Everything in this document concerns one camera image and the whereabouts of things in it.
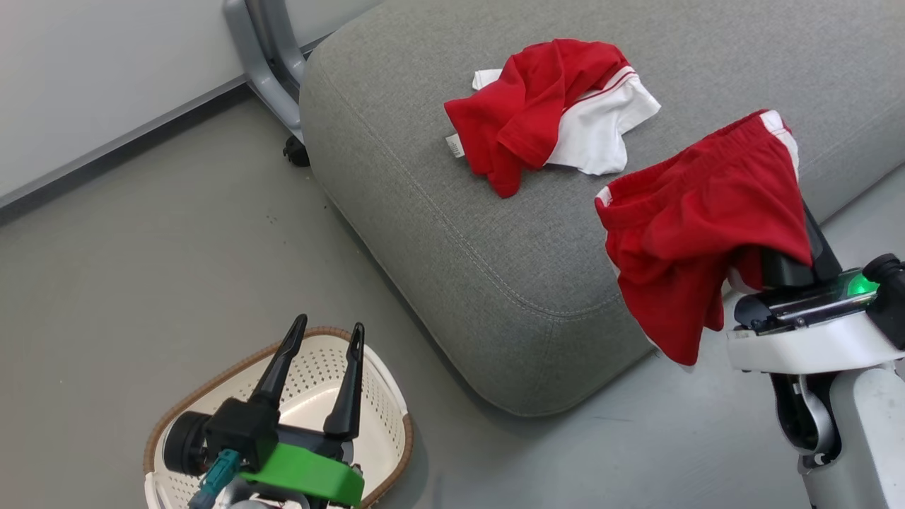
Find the clothing tag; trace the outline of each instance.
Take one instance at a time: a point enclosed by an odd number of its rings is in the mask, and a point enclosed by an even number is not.
[[[462,147],[462,141],[459,139],[459,133],[446,137],[446,144],[450,146],[450,151],[456,158],[465,155],[465,148]]]

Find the black wheel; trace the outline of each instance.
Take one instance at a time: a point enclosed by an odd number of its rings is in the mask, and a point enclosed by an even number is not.
[[[289,139],[286,140],[283,156],[289,158],[289,162],[295,166],[303,168],[311,166],[311,161],[308,159],[308,149],[305,148],[304,143],[294,136],[289,136]]]

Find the gray cushion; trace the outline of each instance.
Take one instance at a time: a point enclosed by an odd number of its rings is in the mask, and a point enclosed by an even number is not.
[[[775,108],[823,219],[905,161],[902,17],[900,0],[388,0],[312,55],[306,143],[320,183],[475,390],[550,414],[650,351],[593,207],[610,179],[526,173],[500,199],[450,155],[443,102],[526,45],[615,43],[663,105],[625,136],[626,171]]]

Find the red and white shorts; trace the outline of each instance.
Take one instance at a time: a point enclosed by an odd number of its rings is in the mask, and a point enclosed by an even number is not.
[[[774,110],[613,181],[595,198],[625,304],[670,359],[693,365],[704,327],[723,327],[730,270],[762,287],[760,246],[811,265],[798,149]]]

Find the laundry basket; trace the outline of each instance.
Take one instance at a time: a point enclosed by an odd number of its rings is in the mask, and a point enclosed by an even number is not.
[[[283,389],[281,423],[322,429],[346,371],[350,339],[348,332],[329,327],[305,332]],[[145,498],[149,509],[184,509],[198,490],[197,477],[170,472],[164,466],[163,445],[173,421],[186,410],[213,414],[227,398],[247,399],[278,345],[232,366],[157,422],[145,446]],[[402,393],[384,363],[366,345],[360,432],[353,440],[354,462],[361,465],[365,478],[360,507],[376,502],[403,473],[412,455],[413,441],[412,421]],[[219,501],[216,507],[222,507]]]

